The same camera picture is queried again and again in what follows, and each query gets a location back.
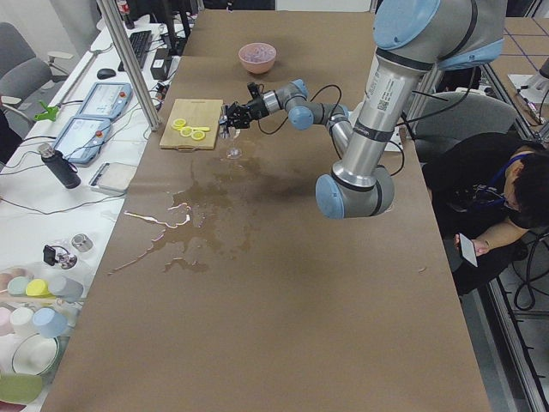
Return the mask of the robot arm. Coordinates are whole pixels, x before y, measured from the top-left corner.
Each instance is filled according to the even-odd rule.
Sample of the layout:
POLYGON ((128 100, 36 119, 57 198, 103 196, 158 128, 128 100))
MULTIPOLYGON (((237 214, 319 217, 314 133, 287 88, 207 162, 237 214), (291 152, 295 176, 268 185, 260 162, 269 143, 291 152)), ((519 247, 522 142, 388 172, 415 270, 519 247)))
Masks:
POLYGON ((387 142, 420 78, 432 68, 487 64, 503 49, 505 1, 385 1, 373 38, 377 69, 354 124, 330 121, 344 154, 316 183, 320 211, 331 219, 383 213, 394 198, 389 172, 379 165, 387 142))
POLYGON ((297 130, 307 130, 314 124, 324 126, 336 153, 339 156, 345 154, 353 133, 346 106, 340 102, 314 102, 301 79, 291 81, 276 90, 265 91, 262 85, 255 82, 248 83, 247 88, 250 101, 244 104, 233 102, 222 107, 219 121, 221 132, 227 134, 231 128, 248 129, 252 122, 284 111, 287 113, 287 120, 297 130))

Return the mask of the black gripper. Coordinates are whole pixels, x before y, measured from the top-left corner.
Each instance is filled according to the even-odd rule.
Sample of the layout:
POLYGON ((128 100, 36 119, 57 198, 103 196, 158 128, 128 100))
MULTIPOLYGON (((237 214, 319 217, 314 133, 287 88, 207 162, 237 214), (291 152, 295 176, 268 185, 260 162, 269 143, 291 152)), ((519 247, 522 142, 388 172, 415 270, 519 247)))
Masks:
POLYGON ((267 107, 263 99, 262 85, 255 82, 247 84, 252 100, 241 105, 233 102, 230 106, 225 105, 223 125, 226 129, 249 129, 253 120, 260 120, 267 116, 267 107))

